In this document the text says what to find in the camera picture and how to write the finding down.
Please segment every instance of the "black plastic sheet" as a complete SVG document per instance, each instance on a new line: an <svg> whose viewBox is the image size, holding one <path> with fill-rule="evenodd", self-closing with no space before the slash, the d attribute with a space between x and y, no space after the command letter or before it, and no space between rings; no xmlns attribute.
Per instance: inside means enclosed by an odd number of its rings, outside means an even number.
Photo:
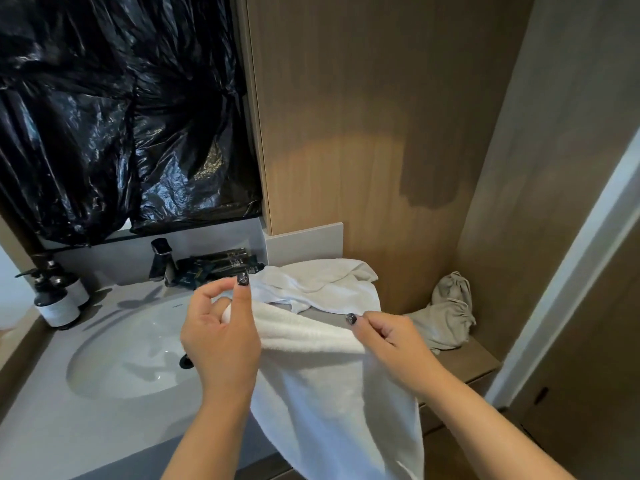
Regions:
<svg viewBox="0 0 640 480"><path fill-rule="evenodd" d="M258 215L228 0L2 0L0 191L97 244Z"/></svg>

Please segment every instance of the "bottle label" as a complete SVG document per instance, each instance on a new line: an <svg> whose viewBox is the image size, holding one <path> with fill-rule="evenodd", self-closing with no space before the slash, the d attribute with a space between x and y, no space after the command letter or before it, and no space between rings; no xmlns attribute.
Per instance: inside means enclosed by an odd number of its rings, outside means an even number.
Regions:
<svg viewBox="0 0 640 480"><path fill-rule="evenodd" d="M70 284L65 288L69 296L73 299L74 303L77 306L84 305L87 300L89 300L89 293L86 292L84 286L80 280L76 281L73 284Z"/></svg>
<svg viewBox="0 0 640 480"><path fill-rule="evenodd" d="M44 320L51 326L62 326L73 322L80 315L80 310L69 295L57 303L36 307Z"/></svg>

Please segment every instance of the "sink basin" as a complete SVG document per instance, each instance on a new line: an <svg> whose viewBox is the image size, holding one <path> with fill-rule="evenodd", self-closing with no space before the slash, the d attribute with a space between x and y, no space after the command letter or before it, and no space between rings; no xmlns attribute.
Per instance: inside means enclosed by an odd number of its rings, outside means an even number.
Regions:
<svg viewBox="0 0 640 480"><path fill-rule="evenodd" d="M191 293L157 300L134 311L121 309L78 348L69 362L67 382L78 395L127 399L175 387L193 379L181 369L180 329Z"/></svg>

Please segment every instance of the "faucet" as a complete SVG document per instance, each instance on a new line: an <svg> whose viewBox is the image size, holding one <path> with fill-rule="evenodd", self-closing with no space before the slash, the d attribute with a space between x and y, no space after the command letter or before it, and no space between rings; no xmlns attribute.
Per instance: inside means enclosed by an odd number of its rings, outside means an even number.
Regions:
<svg viewBox="0 0 640 480"><path fill-rule="evenodd" d="M164 278L165 286L175 286L177 268L171 256L171 246L164 237L159 237L151 241L151 248L154 250L154 261L151 263L149 280L160 281Z"/></svg>

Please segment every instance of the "hand towel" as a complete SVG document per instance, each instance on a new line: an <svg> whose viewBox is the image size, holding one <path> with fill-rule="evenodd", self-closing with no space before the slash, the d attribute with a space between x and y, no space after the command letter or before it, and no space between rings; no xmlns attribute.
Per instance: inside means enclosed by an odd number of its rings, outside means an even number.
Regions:
<svg viewBox="0 0 640 480"><path fill-rule="evenodd" d="M352 332L252 307L263 352L251 411L284 459L307 480L422 480L416 400Z"/></svg>
<svg viewBox="0 0 640 480"><path fill-rule="evenodd" d="M343 258L266 266L250 276L254 300L289 304L295 314L311 306L335 314L380 311L377 279L368 264Z"/></svg>
<svg viewBox="0 0 640 480"><path fill-rule="evenodd" d="M476 324L471 314L469 282L455 271L444 276L431 295L431 304L409 313L427 346L434 352L460 347Z"/></svg>

